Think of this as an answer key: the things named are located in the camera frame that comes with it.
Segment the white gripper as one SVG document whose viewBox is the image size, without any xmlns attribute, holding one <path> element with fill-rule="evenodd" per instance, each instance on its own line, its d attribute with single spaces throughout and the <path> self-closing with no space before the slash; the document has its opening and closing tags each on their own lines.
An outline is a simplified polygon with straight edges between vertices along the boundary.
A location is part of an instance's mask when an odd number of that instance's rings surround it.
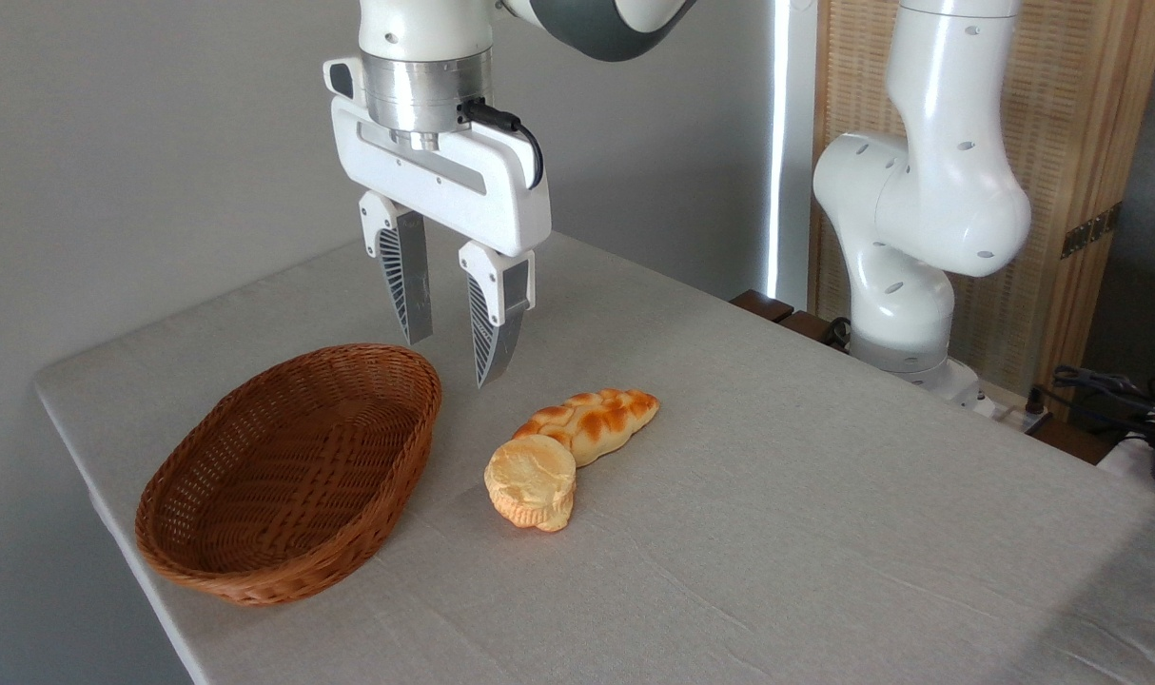
<svg viewBox="0 0 1155 685">
<path fill-rule="evenodd" d="M 433 333 L 426 217 L 472 239 L 459 256 L 468 278 L 475 377 L 480 387 L 495 381 L 511 364 L 522 318 L 536 303 L 529 250 L 552 231 L 550 189 L 546 178 L 536 177 L 532 146 L 509 131 L 474 122 L 444 131 L 437 150 L 413 150 L 394 142 L 392 131 L 370 117 L 359 58 L 326 61 L 323 77 L 334 95 L 340 165 L 351 181 L 372 189 L 359 202 L 363 239 L 381 266 L 408 345 Z"/>
</svg>

